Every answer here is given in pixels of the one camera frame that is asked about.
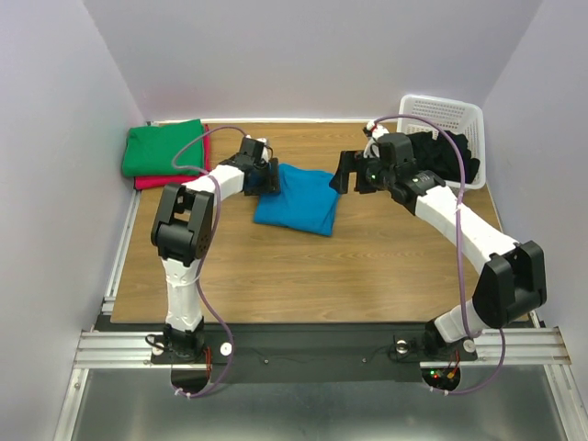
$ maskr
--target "white wall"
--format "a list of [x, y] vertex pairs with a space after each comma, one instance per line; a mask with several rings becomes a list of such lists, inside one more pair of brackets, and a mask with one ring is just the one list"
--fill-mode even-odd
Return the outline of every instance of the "white wall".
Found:
[[488, 180], [503, 226], [543, 246], [548, 303], [588, 401], [588, 4], [546, 0], [484, 107]]
[[0, 439], [52, 439], [130, 200], [137, 109], [78, 0], [2, 2]]
[[540, 0], [85, 0], [147, 119], [482, 104]]

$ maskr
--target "laundry basket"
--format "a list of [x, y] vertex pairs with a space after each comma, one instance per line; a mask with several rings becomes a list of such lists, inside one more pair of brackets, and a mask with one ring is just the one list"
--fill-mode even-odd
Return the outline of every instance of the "laundry basket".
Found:
[[[432, 120], [445, 130], [463, 133], [468, 138], [471, 156], [480, 160], [480, 170], [471, 184], [466, 184], [467, 190], [477, 190], [486, 185], [486, 145], [484, 143], [484, 117], [481, 109], [473, 104], [453, 99], [435, 98], [434, 96], [405, 95], [401, 101], [400, 113], [410, 113]], [[431, 127], [423, 122], [402, 118], [398, 120], [397, 131], [415, 133], [430, 131]], [[459, 187], [459, 182], [447, 181], [450, 187]]]

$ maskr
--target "folded blue cloth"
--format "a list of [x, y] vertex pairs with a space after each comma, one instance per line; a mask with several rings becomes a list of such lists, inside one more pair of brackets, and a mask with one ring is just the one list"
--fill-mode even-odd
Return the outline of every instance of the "folded blue cloth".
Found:
[[331, 236], [340, 196], [329, 187], [331, 178], [331, 173], [280, 164], [281, 191], [259, 198], [254, 222]]

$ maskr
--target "green cloth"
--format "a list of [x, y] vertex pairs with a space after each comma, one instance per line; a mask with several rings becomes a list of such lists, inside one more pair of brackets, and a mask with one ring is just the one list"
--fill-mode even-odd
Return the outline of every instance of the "green cloth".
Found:
[[[194, 170], [175, 170], [172, 159], [184, 146], [204, 133], [199, 119], [161, 127], [142, 126], [129, 130], [127, 151], [122, 160], [126, 177], [152, 175], [198, 175]], [[192, 145], [180, 156], [178, 165], [204, 168], [202, 141]]]

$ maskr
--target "wooden table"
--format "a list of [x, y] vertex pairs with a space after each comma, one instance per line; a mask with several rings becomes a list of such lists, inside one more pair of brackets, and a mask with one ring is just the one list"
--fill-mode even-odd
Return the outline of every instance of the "wooden table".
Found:
[[[253, 137], [267, 137], [281, 163], [333, 172], [341, 150], [365, 146], [361, 127], [243, 125]], [[213, 165], [239, 144], [234, 130], [213, 134]], [[112, 322], [164, 321], [165, 275], [150, 243], [160, 195], [141, 194]], [[467, 193], [465, 202], [498, 226], [485, 188]], [[256, 203], [243, 195], [223, 202], [203, 269], [206, 294], [227, 322], [427, 321], [458, 304], [455, 247], [390, 194], [342, 196], [331, 238], [256, 225]], [[466, 269], [471, 293], [478, 277], [469, 263]]]

